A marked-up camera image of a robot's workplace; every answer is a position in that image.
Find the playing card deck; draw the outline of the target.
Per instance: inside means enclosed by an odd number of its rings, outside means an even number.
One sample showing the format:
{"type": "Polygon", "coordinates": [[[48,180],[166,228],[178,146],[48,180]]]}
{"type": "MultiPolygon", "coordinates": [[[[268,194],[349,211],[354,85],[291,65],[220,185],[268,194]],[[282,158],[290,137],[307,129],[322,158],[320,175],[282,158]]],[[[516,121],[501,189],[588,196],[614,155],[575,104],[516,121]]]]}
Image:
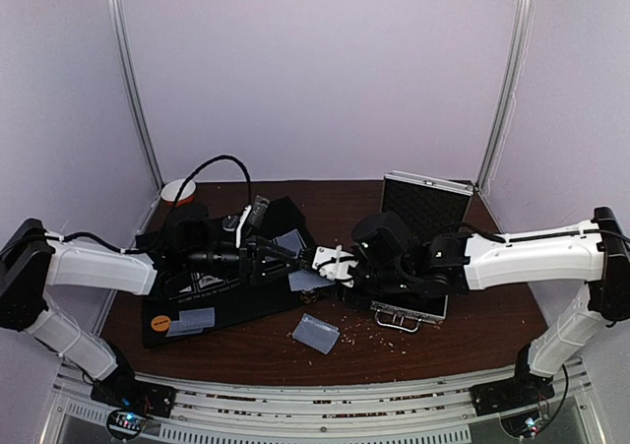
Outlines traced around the playing card deck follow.
{"type": "Polygon", "coordinates": [[[327,287],[333,283],[316,272],[297,270],[288,275],[288,284],[291,291],[302,292],[327,287]]]}

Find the aluminium poker case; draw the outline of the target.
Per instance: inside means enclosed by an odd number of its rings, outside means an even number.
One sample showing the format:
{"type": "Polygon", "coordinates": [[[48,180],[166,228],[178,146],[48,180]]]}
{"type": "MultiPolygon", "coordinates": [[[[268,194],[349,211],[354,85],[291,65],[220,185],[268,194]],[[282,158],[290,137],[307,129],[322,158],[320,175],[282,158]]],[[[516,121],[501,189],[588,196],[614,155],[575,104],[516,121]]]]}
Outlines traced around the aluminium poker case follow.
{"type": "MultiPolygon", "coordinates": [[[[469,181],[393,170],[384,175],[381,210],[397,213],[419,240],[429,241],[445,225],[465,218],[473,193],[469,181]]],[[[414,334],[424,325],[441,325],[447,316],[448,300],[447,296],[376,296],[367,302],[367,309],[378,326],[414,334]]]]}

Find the black poker mat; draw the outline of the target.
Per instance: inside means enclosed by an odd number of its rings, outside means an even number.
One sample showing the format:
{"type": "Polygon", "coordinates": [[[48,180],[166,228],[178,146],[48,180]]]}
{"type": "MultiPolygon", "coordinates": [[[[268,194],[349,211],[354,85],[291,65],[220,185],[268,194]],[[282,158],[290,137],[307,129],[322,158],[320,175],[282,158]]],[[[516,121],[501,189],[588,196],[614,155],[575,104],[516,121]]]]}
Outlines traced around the black poker mat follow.
{"type": "MultiPolygon", "coordinates": [[[[313,246],[314,239],[306,227],[305,215],[291,198],[269,201],[259,197],[255,205],[255,222],[234,232],[222,228],[221,221],[225,217],[213,219],[209,214],[211,240],[206,248],[224,242],[239,247],[246,239],[268,239],[276,243],[276,237],[293,229],[299,231],[303,248],[313,246]]],[[[157,265],[155,286],[144,298],[141,309],[141,343],[146,349],[188,337],[167,338],[166,333],[154,332],[150,321],[158,315],[166,315],[172,322],[179,320],[182,310],[214,307],[215,327],[203,329],[202,333],[205,333],[284,312],[303,303],[301,292],[289,288],[289,274],[266,285],[251,286],[242,285],[235,274],[218,278],[197,272],[196,252],[200,250],[183,255],[167,253],[163,245],[163,225],[159,231],[143,234],[138,240],[142,246],[155,247],[150,256],[157,265]]]]}

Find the orange big blind button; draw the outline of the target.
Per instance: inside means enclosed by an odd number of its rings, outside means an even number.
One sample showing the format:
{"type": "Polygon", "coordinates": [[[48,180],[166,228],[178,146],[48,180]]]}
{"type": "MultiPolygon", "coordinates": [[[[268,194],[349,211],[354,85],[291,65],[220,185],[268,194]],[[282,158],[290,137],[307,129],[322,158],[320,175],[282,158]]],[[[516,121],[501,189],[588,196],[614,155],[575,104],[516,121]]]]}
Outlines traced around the orange big blind button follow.
{"type": "Polygon", "coordinates": [[[171,319],[166,315],[155,316],[150,321],[151,329],[157,333],[166,333],[171,325],[171,319]]]}

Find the white dealer button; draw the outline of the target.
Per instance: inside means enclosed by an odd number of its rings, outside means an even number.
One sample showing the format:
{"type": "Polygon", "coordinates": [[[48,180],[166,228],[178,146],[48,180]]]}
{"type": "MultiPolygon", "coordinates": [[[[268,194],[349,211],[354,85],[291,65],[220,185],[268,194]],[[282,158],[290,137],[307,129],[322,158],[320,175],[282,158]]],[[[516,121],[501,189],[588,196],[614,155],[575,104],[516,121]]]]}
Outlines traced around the white dealer button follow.
{"type": "Polygon", "coordinates": [[[239,225],[239,216],[232,215],[222,219],[221,226],[227,232],[234,232],[239,225]]]}

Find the poker chip stack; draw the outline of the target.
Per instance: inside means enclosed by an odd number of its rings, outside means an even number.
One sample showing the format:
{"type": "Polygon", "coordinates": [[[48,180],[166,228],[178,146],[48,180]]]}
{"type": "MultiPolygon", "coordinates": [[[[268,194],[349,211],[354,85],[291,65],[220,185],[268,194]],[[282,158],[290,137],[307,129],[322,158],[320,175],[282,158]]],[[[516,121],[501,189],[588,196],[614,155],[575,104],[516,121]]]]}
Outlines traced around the poker chip stack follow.
{"type": "Polygon", "coordinates": [[[320,298],[320,293],[318,290],[303,291],[300,294],[300,298],[305,304],[310,304],[320,298]]]}

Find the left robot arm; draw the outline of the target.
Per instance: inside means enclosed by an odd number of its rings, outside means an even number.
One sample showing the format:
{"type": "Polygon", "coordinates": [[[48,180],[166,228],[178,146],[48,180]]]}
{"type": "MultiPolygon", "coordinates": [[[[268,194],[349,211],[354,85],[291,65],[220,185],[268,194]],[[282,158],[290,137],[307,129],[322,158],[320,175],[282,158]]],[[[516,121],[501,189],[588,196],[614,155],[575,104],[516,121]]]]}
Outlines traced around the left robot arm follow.
{"type": "Polygon", "coordinates": [[[85,331],[45,294],[50,285],[113,289],[148,296],[179,273],[231,275],[264,285],[295,271],[289,250],[260,236],[221,239],[206,225],[187,227],[143,249],[117,248],[89,232],[61,236],[26,220],[1,250],[1,326],[25,332],[75,363],[121,409],[142,389],[124,356],[85,331]]]}

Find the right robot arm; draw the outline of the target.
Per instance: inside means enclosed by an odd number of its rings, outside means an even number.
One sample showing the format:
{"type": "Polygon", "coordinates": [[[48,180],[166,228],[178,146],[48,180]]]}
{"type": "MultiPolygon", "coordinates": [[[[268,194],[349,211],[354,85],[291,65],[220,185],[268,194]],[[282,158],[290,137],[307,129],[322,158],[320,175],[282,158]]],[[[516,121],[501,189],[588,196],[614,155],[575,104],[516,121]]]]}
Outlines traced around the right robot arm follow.
{"type": "Polygon", "coordinates": [[[441,233],[419,243],[395,213],[362,220],[354,246],[333,252],[329,279],[373,296],[423,298],[495,286],[582,282],[576,298],[545,333],[520,351],[505,384],[511,405],[526,405],[596,333],[629,318],[629,239],[611,209],[557,229],[517,234],[441,233]]]}

